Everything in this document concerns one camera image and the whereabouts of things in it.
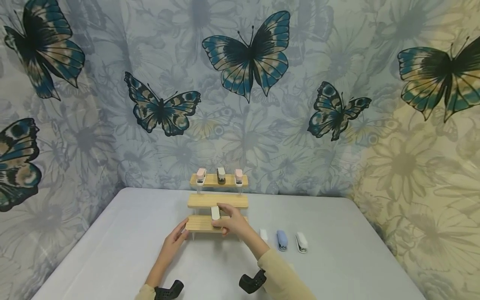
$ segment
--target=wooden plank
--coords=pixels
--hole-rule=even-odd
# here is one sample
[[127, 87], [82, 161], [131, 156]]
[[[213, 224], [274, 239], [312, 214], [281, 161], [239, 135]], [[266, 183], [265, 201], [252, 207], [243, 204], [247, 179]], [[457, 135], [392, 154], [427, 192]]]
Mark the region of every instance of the wooden plank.
[[[221, 216], [222, 219], [229, 219], [229, 216]], [[191, 215], [188, 217], [185, 229], [190, 232], [204, 232], [204, 233], [222, 233], [222, 228], [215, 228], [212, 226], [212, 216]]]
[[[248, 187], [248, 178], [247, 175], [243, 175], [243, 188]], [[194, 188], [197, 187], [197, 174], [192, 174], [190, 177], [190, 185]], [[225, 174], [225, 184], [218, 184], [216, 172], [215, 173], [207, 173], [207, 178], [205, 179], [205, 183], [203, 184], [204, 187], [207, 188], [235, 188], [235, 175], [233, 174]]]
[[235, 194], [190, 194], [188, 198], [188, 208], [210, 208], [217, 203], [230, 204], [239, 209], [248, 208], [247, 195]]

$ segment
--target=floral pattern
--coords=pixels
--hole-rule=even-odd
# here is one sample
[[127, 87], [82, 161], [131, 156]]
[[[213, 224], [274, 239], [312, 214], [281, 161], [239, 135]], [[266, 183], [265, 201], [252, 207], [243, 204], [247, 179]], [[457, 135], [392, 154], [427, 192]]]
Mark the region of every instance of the floral pattern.
[[[427, 300], [480, 299], [480, 106], [424, 121], [400, 97], [396, 59], [458, 53], [480, 35], [480, 0], [58, 1], [86, 56], [78, 88], [53, 76], [61, 102], [38, 98], [0, 47], [0, 129], [34, 118], [42, 171], [38, 194], [0, 213], [0, 300], [32, 298], [121, 188], [189, 189], [218, 166], [243, 169], [245, 192], [352, 199]], [[4, 23], [25, 2], [0, 0]], [[280, 10], [288, 70], [268, 96], [254, 84], [248, 104], [201, 42], [248, 42]], [[142, 129], [125, 72], [163, 98], [202, 94], [184, 135]], [[322, 81], [372, 99], [334, 142], [307, 131]]]

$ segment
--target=hand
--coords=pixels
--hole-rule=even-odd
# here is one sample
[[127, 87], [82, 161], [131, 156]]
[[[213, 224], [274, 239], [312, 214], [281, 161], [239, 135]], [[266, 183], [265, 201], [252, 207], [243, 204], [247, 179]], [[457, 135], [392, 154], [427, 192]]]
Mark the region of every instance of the hand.
[[222, 227], [222, 235], [226, 236], [228, 233], [233, 232], [237, 234], [240, 238], [252, 229], [250, 224], [248, 224], [245, 217], [242, 216], [240, 210], [236, 207], [231, 206], [230, 204], [217, 203], [218, 207], [223, 210], [227, 215], [230, 216], [230, 219], [220, 219], [212, 221], [212, 225], [215, 227]]
[[158, 255], [157, 263], [164, 266], [165, 268], [170, 265], [173, 258], [180, 249], [183, 241], [188, 236], [188, 230], [183, 231], [187, 222], [188, 218], [178, 224], [177, 227], [175, 227], [175, 229], [173, 229], [173, 231], [169, 235], [167, 235], [165, 241], [163, 242], [162, 250], [160, 250], [160, 254]]

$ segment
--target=blue stapler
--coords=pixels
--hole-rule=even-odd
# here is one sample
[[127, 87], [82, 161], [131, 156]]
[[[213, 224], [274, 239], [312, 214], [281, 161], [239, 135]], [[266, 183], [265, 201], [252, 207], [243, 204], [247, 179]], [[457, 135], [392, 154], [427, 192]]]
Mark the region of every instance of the blue stapler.
[[288, 239], [283, 230], [276, 231], [277, 247], [280, 251], [287, 251]]

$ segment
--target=sleeve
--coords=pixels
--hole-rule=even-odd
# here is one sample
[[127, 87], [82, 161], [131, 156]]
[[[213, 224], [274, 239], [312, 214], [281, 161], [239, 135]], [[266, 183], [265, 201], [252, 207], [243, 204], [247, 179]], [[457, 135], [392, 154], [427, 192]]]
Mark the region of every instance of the sleeve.
[[268, 250], [258, 260], [258, 266], [265, 271], [267, 281], [263, 287], [275, 300], [316, 300], [312, 291], [275, 251]]
[[140, 288], [140, 292], [138, 292], [137, 296], [135, 296], [135, 300], [155, 300], [154, 288], [144, 284]]

